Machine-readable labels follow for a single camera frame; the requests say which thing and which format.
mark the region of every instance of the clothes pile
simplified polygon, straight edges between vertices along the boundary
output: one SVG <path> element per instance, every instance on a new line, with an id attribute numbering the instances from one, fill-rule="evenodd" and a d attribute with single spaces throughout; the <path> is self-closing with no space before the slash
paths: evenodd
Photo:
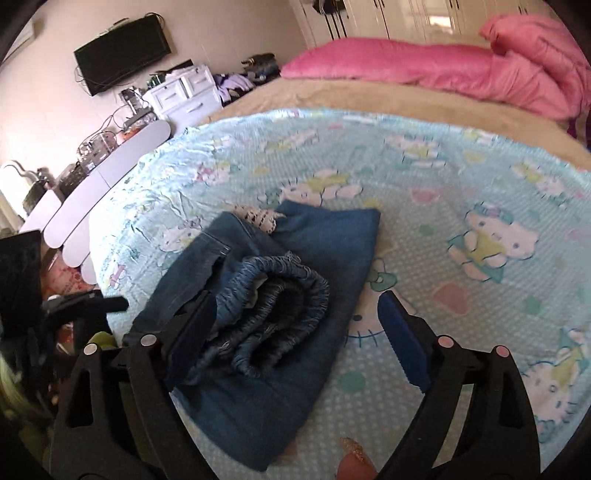
<path id="1" fill-rule="evenodd" d="M 255 87 L 248 78 L 239 74 L 216 74 L 213 79 L 216 81 L 217 92 L 222 99 L 222 106 L 238 100 Z"/>
<path id="2" fill-rule="evenodd" d="M 277 78 L 280 73 L 279 65 L 272 53 L 253 55 L 242 62 L 244 74 L 256 85 L 263 85 Z"/>
<path id="3" fill-rule="evenodd" d="M 275 211 L 224 212 L 168 269 L 124 343 L 162 331 L 200 291 L 213 293 L 217 319 L 182 365 L 189 373 L 174 395 L 211 441 L 264 471 L 328 379 L 371 267 L 379 217 L 289 201 Z"/>

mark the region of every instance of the pink blanket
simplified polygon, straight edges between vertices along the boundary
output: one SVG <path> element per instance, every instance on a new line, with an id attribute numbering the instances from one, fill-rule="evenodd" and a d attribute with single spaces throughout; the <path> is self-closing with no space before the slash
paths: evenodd
<path id="1" fill-rule="evenodd" d="M 591 104 L 591 68 L 567 28 L 539 15 L 501 15 L 480 32 L 492 50 L 343 38 L 304 52 L 284 78 L 405 83 L 510 103 L 551 119 Z"/>

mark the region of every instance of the black tv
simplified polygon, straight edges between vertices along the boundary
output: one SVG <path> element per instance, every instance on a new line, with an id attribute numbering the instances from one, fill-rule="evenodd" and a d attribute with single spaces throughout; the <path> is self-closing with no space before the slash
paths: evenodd
<path id="1" fill-rule="evenodd" d="M 169 53 L 159 16 L 148 14 L 95 38 L 74 55 L 88 92 L 94 96 Z"/>

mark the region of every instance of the electronic equipment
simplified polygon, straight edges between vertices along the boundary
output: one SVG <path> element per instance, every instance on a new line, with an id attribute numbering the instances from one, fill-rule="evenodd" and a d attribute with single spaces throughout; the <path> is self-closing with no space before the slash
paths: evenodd
<path id="1" fill-rule="evenodd" d="M 109 30 L 74 52 L 91 96 L 171 53 L 159 16 L 148 14 Z"/>

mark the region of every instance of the wardrobe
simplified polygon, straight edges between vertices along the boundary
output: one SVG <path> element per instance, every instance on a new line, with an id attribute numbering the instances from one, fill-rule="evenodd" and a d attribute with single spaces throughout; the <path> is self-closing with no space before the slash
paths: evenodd
<path id="1" fill-rule="evenodd" d="M 412 43 L 487 46 L 478 31 L 498 14 L 557 18 L 543 0 L 343 0 L 322 14 L 313 0 L 288 0 L 308 48 L 341 37 L 378 37 Z"/>

